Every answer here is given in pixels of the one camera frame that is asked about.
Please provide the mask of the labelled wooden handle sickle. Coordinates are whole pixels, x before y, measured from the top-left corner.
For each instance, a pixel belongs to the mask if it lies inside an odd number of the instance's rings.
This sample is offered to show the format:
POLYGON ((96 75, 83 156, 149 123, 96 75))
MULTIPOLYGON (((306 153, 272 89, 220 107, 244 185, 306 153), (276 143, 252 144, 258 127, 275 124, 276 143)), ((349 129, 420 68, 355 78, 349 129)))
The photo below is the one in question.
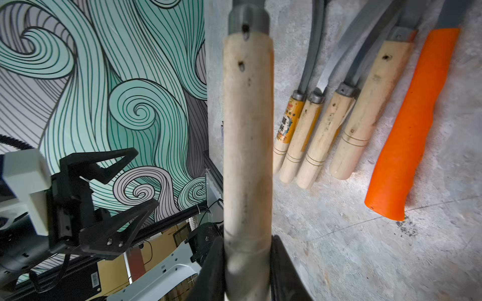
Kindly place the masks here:
POLYGON ((306 92, 311 80, 313 70, 316 65, 318 52, 320 50, 321 37, 323 32, 323 19, 325 16, 325 2, 314 0, 312 2, 312 22, 310 31, 310 42, 305 61, 305 66, 298 88, 292 93, 284 115, 281 119, 280 127, 277 130, 273 149, 273 173, 276 174, 282 167, 282 163, 287 154, 292 137, 300 120, 300 116, 305 106, 306 92))

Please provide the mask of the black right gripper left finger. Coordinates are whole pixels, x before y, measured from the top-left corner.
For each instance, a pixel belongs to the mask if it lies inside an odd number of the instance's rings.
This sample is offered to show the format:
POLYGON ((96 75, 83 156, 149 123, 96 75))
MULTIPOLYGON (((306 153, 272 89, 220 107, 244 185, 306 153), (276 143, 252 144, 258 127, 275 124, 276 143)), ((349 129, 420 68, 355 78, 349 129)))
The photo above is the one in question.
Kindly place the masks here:
POLYGON ((225 252, 223 237, 217 237, 208 252, 187 301, 225 300, 225 252))

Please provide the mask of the large wooden handle sickle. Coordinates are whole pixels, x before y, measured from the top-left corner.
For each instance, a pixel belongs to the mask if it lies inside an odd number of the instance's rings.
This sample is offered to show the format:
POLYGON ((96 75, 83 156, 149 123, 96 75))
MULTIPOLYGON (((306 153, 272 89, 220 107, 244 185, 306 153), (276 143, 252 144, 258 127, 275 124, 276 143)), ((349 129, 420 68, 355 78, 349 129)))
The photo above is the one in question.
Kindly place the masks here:
POLYGON ((225 299, 267 300, 274 45, 263 1, 234 1, 223 45, 225 299))

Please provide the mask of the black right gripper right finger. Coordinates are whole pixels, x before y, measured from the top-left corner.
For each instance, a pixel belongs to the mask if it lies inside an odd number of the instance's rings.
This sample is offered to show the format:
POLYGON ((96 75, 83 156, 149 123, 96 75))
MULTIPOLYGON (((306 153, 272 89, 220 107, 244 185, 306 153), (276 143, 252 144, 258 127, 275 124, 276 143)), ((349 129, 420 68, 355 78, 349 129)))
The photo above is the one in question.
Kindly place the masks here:
POLYGON ((271 300, 313 300, 301 281, 279 236, 274 235, 270 253, 271 300))

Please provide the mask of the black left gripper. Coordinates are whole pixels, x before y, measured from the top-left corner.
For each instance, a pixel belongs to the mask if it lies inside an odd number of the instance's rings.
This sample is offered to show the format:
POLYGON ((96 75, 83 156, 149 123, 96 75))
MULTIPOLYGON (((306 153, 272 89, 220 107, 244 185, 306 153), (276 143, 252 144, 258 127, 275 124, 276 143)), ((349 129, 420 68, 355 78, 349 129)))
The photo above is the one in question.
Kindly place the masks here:
POLYGON ((142 225, 158 207, 145 201, 115 216, 94 210, 89 182, 109 183, 137 155, 131 147, 106 152, 73 153, 60 160, 60 172, 51 177, 47 191, 50 248, 78 248, 78 254, 113 260, 124 253, 142 225), (99 163, 120 158, 106 168, 99 163))

